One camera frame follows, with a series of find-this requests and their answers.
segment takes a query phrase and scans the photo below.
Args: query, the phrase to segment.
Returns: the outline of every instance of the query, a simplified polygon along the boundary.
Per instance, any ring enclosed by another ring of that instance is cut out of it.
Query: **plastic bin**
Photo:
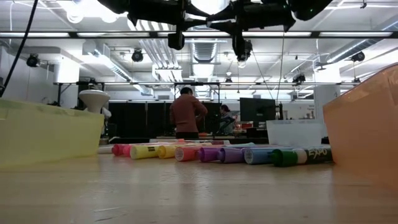
[[[278,146],[320,146],[322,122],[316,119],[267,121],[269,144]]]

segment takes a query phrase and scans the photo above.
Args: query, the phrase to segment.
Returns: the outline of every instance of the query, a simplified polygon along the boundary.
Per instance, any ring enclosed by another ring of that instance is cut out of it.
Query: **man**
[[[170,121],[175,124],[177,139],[198,139],[197,121],[207,114],[207,109],[193,96],[189,87],[180,90],[181,96],[176,99],[170,107]]]

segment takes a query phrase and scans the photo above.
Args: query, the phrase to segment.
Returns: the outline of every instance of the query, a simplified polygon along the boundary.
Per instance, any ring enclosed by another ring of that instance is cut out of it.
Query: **table surface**
[[[99,155],[0,170],[1,223],[398,223],[397,192],[333,164]]]

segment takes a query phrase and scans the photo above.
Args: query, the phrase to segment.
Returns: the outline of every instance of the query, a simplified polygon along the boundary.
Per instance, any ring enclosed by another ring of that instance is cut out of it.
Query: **ceiling light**
[[[182,32],[185,37],[229,37],[225,32],[218,31],[196,31],[196,32]]]
[[[131,83],[126,82],[126,83],[121,83],[121,82],[108,82],[105,83],[105,85],[130,85]]]
[[[2,38],[24,37],[23,32],[0,32]],[[28,37],[69,37],[67,32],[30,32]]]
[[[311,32],[243,32],[243,37],[309,37]]]
[[[249,83],[249,82],[247,82],[247,83],[233,83],[233,85],[255,85],[256,83]],[[231,85],[231,83],[230,82],[223,82],[223,83],[220,83],[220,85]]]
[[[389,37],[392,32],[321,32],[320,37]]]
[[[172,82],[140,82],[140,85],[174,85]]]
[[[78,32],[79,37],[149,37],[148,32]]]

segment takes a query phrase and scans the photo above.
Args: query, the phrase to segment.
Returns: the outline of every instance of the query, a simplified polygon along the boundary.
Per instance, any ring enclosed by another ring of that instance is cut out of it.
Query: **camera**
[[[133,62],[141,62],[144,59],[144,56],[142,55],[142,49],[134,49],[131,59]]]
[[[37,68],[40,66],[40,59],[37,54],[31,54],[26,60],[26,65],[32,68]]]

